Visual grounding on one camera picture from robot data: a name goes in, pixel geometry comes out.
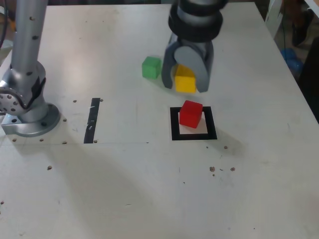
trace cable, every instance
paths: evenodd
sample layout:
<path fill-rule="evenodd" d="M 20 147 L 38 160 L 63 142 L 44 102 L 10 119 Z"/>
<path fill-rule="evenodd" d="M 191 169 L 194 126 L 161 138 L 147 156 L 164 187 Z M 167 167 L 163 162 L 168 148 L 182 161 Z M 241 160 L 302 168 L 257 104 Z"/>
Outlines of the cable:
<path fill-rule="evenodd" d="M 283 34 L 284 34 L 284 55 L 285 55 L 285 62 L 287 63 L 287 55 L 286 55 L 286 33 L 285 33 L 285 27 L 284 27 L 284 20 L 286 16 L 286 5 L 285 5 L 286 0 L 283 0 L 284 3 L 284 9 L 283 9 L 283 19 L 281 21 L 281 26 L 283 28 Z"/>
<path fill-rule="evenodd" d="M 6 35 L 6 27 L 8 25 L 8 8 L 7 8 L 6 0 L 3 0 L 3 2 L 4 2 L 4 24 L 3 24 L 2 35 L 0 39 L 0 49 L 2 48 L 5 35 Z"/>

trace black square marker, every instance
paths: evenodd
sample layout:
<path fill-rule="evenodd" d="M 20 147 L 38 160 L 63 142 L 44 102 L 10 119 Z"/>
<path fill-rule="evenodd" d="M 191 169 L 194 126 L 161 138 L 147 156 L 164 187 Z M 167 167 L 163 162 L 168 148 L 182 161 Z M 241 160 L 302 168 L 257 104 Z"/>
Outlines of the black square marker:
<path fill-rule="evenodd" d="M 171 124 L 171 138 L 172 140 L 211 140 L 217 139 L 216 129 L 214 125 L 213 114 L 209 106 L 203 107 L 205 114 L 207 133 L 189 133 L 180 134 L 178 113 L 181 107 L 170 108 L 170 124 Z"/>

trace black tape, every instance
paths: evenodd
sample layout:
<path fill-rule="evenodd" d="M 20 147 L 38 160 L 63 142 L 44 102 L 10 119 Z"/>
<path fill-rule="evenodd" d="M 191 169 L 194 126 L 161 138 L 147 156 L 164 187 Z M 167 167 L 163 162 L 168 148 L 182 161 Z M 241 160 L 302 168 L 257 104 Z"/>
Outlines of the black tape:
<path fill-rule="evenodd" d="M 170 108 L 170 124 L 172 140 L 211 140 L 217 139 L 216 129 L 214 125 L 213 114 L 210 107 L 203 107 L 205 114 L 207 133 L 180 134 L 178 112 L 181 107 Z"/>
<path fill-rule="evenodd" d="M 100 98 L 92 98 L 90 113 L 88 118 L 88 125 L 86 126 L 84 143 L 93 143 L 95 126 L 98 120 L 99 114 L 99 106 L 100 106 Z"/>

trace blue object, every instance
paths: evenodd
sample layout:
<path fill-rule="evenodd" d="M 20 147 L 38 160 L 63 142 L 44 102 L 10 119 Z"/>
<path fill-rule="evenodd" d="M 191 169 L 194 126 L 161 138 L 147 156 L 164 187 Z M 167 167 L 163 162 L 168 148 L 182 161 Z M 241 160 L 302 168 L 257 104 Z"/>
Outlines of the blue object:
<path fill-rule="evenodd" d="M 291 71 L 295 73 L 301 73 L 301 70 L 303 69 L 303 66 L 304 66 L 301 60 L 293 59 L 293 60 L 287 60 L 286 62 L 287 62 L 287 66 L 289 67 Z"/>
<path fill-rule="evenodd" d="M 286 48 L 286 52 L 285 52 L 285 49 L 282 49 L 280 52 L 285 61 L 297 59 L 297 55 L 292 48 Z"/>

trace green cube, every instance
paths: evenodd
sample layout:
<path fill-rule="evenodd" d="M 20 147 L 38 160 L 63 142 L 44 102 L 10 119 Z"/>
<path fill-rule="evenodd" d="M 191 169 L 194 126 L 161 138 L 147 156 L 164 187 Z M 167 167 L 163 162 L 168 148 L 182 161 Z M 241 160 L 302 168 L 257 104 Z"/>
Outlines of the green cube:
<path fill-rule="evenodd" d="M 142 75 L 144 78 L 156 79 L 161 71 L 161 60 L 148 56 L 142 64 Z"/>

